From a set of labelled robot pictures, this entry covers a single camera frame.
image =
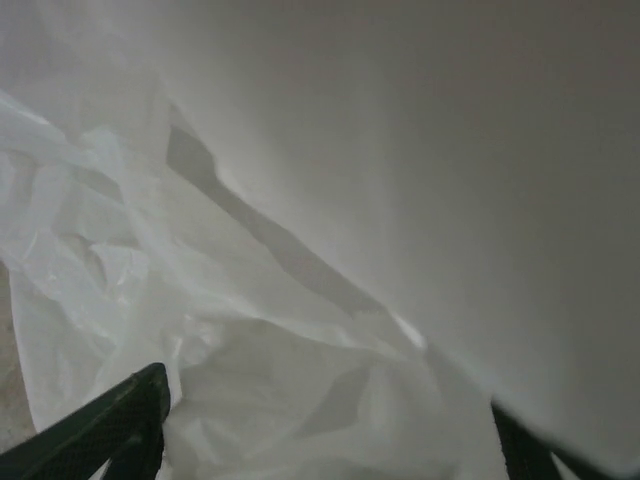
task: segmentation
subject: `white plastic bag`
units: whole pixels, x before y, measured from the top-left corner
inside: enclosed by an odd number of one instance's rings
[[[0,254],[38,430],[162,361],[174,478],[504,475],[487,399],[223,187],[126,43],[4,8]]]

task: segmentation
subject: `floor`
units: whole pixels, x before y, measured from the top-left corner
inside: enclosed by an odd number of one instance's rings
[[[9,273],[0,262],[0,452],[34,433],[13,333]]]

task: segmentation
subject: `plastic bag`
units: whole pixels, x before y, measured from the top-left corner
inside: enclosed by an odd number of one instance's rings
[[[218,182],[154,72],[69,5],[2,17],[0,254],[36,428],[162,361],[173,478],[504,475],[487,399]]]

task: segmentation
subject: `crumpled plastic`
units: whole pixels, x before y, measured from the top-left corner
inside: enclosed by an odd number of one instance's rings
[[[161,361],[173,478],[504,475],[486,397],[227,190],[155,73],[69,5],[2,12],[0,256],[36,429]]]

